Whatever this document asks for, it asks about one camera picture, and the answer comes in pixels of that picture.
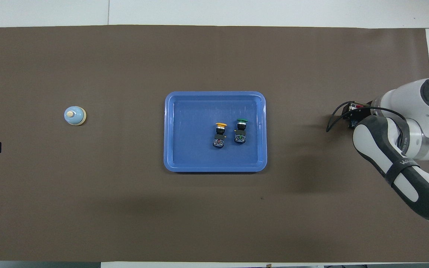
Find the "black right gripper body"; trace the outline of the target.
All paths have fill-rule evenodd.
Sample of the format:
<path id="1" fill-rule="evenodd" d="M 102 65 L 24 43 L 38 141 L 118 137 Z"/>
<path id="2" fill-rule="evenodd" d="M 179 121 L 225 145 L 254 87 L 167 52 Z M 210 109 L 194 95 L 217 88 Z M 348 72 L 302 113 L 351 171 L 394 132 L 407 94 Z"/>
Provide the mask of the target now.
<path id="1" fill-rule="evenodd" d="M 370 107 L 372 104 L 372 101 L 369 102 L 351 102 L 350 104 L 346 105 L 343 108 L 343 113 L 347 113 L 347 115 L 343 116 L 344 120 L 363 120 L 364 118 L 368 117 L 372 114 L 371 109 L 361 109 L 359 111 L 359 108 L 365 108 Z"/>

